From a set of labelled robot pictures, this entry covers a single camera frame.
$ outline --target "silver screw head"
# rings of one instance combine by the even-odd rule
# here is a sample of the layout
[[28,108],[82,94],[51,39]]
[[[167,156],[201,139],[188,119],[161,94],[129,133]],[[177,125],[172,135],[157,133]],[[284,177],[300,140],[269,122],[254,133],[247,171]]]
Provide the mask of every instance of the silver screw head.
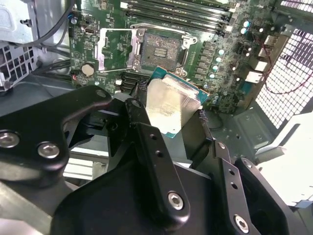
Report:
[[250,163],[250,162],[248,162],[248,161],[244,160],[244,164],[245,164],[247,167],[252,168],[252,165],[251,165],[251,163]]
[[0,147],[1,148],[13,148],[20,142],[20,137],[17,134],[11,132],[0,133]]
[[219,142],[219,146],[222,148],[222,149],[225,149],[225,145],[222,143],[222,142]]
[[249,226],[248,224],[245,222],[244,219],[242,219],[239,215],[235,215],[234,216],[234,220],[235,220],[235,223],[237,225],[237,227],[244,233],[244,234],[247,234],[249,233]]
[[73,17],[72,19],[70,19],[71,24],[77,24],[77,19],[75,17]]
[[171,192],[168,194],[168,200],[172,207],[178,211],[181,210],[184,206],[182,198],[175,192]]
[[53,143],[42,143],[38,147],[38,154],[44,158],[53,159],[60,153],[60,149]]

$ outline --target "electronic component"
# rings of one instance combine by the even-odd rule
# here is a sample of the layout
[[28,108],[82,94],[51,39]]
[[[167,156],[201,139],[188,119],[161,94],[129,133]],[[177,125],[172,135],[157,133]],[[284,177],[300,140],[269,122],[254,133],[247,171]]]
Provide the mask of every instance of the electronic component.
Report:
[[240,75],[245,80],[245,82],[251,83],[259,83],[263,77],[261,72],[253,71],[248,68],[245,68]]
[[264,45],[266,46],[274,46],[277,42],[277,37],[274,37],[274,36],[271,36],[271,35],[268,35],[264,41]]
[[251,57],[249,60],[249,65],[256,71],[264,72],[268,63],[263,61],[262,59],[256,59],[255,57]]
[[90,77],[94,74],[94,67],[91,64],[84,64],[81,70],[82,70],[82,73],[87,77]]
[[157,67],[148,81],[146,110],[151,125],[173,138],[207,98],[208,93]]
[[153,69],[161,66],[173,71],[176,68],[182,39],[164,37],[152,33],[144,35],[140,64]]

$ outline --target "cable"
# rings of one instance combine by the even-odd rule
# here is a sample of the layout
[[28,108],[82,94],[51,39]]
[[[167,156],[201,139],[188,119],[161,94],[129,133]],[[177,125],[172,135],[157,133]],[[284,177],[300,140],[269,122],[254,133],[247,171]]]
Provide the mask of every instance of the cable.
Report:
[[61,25],[67,20],[67,17],[70,14],[74,4],[75,4],[75,0],[70,0],[70,5],[69,5],[68,9],[64,12],[64,14],[59,19],[59,21],[52,27],[52,29],[49,30],[49,32],[46,33],[44,36],[40,37],[39,39],[37,39],[31,43],[18,44],[18,45],[21,47],[34,47],[34,46],[39,45],[40,43],[43,43],[44,41],[46,41],[50,37],[52,37],[59,30]]
[[66,23],[65,23],[62,37],[60,38],[60,40],[58,41],[57,44],[55,44],[55,45],[53,45],[53,46],[47,46],[47,45],[41,43],[41,45],[42,45],[43,47],[47,48],[47,49],[48,49],[48,48],[57,48],[57,47],[58,47],[59,45],[61,45],[62,42],[64,41],[65,35],[67,34],[67,28],[68,28],[68,19],[67,19],[67,21],[66,21]]
[[292,93],[292,92],[297,91],[297,90],[300,89],[301,87],[303,87],[303,86],[309,81],[309,79],[313,76],[313,71],[312,71],[311,74],[307,77],[307,79],[306,79],[304,82],[302,82],[298,87],[296,87],[296,88],[294,88],[294,89],[292,89],[292,90],[290,90],[290,91],[287,91],[287,92],[273,92],[273,91],[268,87],[267,79],[268,79],[268,76],[269,76],[270,72],[271,72],[272,69],[274,68],[274,64],[272,63],[271,58],[270,58],[270,56],[269,56],[269,54],[268,54],[268,52],[267,52],[267,50],[266,50],[266,48],[265,48],[265,46],[264,46],[263,43],[261,43],[261,46],[262,46],[263,50],[265,51],[266,56],[268,57],[269,64],[270,64],[270,68],[269,68],[268,72],[266,73],[266,75],[264,76],[264,78],[265,78],[265,88],[266,88],[266,90],[267,90],[268,92],[270,92],[270,93],[272,93],[272,94],[290,94],[290,93]]
[[44,66],[41,68],[36,69],[35,71],[32,72],[32,74],[40,74],[43,72],[49,72],[49,71],[53,71],[53,70],[60,70],[60,69],[64,69],[64,68],[68,68],[70,67],[70,60],[64,60],[64,61],[60,61],[57,63],[53,63],[51,65],[48,66]]
[[60,50],[60,49],[57,49],[57,48],[54,48],[54,47],[47,47],[46,50],[49,51],[49,52],[57,53],[57,54],[59,54],[61,56],[70,58],[70,53],[67,52],[67,51],[63,51],[63,50]]
[[220,129],[222,129],[222,128],[224,127],[224,122],[223,122],[223,119],[221,118],[221,116],[219,115],[218,112],[215,111],[214,113],[215,113],[215,115],[216,115],[218,121],[220,122],[220,125],[217,126],[217,127],[209,127],[209,129],[210,129],[211,131],[218,131],[218,130],[220,130]]

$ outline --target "black cable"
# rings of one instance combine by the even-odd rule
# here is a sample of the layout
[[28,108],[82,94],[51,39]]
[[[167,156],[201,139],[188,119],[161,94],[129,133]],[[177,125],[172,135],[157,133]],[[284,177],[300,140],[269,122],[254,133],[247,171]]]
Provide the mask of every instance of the black cable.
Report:
[[47,46],[47,45],[41,43],[41,45],[42,45],[43,47],[47,48],[47,49],[48,49],[48,48],[57,48],[57,47],[58,47],[59,45],[61,45],[62,42],[64,41],[65,35],[67,34],[67,28],[68,28],[68,19],[67,19],[67,21],[66,21],[66,23],[65,23],[62,37],[60,38],[60,40],[59,40],[59,42],[58,42],[57,44],[55,44],[55,45],[53,45],[53,46]]
[[38,68],[35,71],[33,71],[32,74],[40,74],[43,72],[60,70],[60,69],[68,68],[68,67],[70,67],[70,60],[64,60],[64,61],[60,61],[57,63],[53,63],[53,64],[48,65],[48,66]]
[[215,115],[216,115],[218,121],[220,122],[220,125],[217,126],[217,127],[209,127],[209,129],[210,129],[211,131],[218,131],[218,130],[220,130],[220,129],[222,129],[222,128],[224,127],[224,122],[223,122],[223,119],[221,118],[221,116],[219,115],[218,112],[214,112],[214,113],[215,113]]
[[39,39],[31,42],[31,43],[25,43],[25,44],[18,44],[21,47],[34,47],[39,45],[40,43],[43,43],[47,39],[51,38],[61,27],[61,25],[67,20],[68,15],[72,11],[72,8],[75,4],[75,0],[70,0],[70,5],[68,9],[64,12],[62,17],[59,19],[59,21],[52,27],[51,30],[49,30],[48,33],[46,33],[44,36],[40,37]]
[[67,51],[63,51],[63,50],[60,50],[60,49],[57,49],[57,48],[54,48],[54,47],[47,47],[46,50],[49,51],[49,52],[57,53],[57,54],[59,54],[61,56],[70,58],[70,53],[67,52]]

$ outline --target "capacitor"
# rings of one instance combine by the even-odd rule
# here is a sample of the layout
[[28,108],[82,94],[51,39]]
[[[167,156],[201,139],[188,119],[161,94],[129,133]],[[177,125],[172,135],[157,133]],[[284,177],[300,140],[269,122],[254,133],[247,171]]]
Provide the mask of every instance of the capacitor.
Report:
[[252,47],[250,47],[249,45],[245,45],[245,49],[246,49],[247,51],[252,51]]
[[213,71],[217,71],[217,70],[219,69],[219,67],[218,67],[217,65],[214,65],[214,66],[212,67],[212,69],[213,69]]
[[247,32],[247,29],[246,29],[246,28],[240,29],[240,33],[241,33],[241,34],[245,34],[246,32]]
[[236,65],[234,65],[234,64],[230,64],[229,67],[230,67],[230,69],[231,69],[232,71],[235,71],[235,70],[236,70]]
[[249,27],[249,26],[250,26],[250,22],[249,22],[249,21],[245,21],[245,22],[243,23],[243,26],[244,26],[245,28]]
[[264,29],[258,25],[256,25],[255,27],[253,27],[256,31],[258,31],[259,33],[263,33]]
[[219,55],[224,55],[225,51],[223,49],[219,50]]
[[246,57],[250,56],[249,51],[246,50],[246,49],[243,49],[243,53],[242,54],[245,55]]

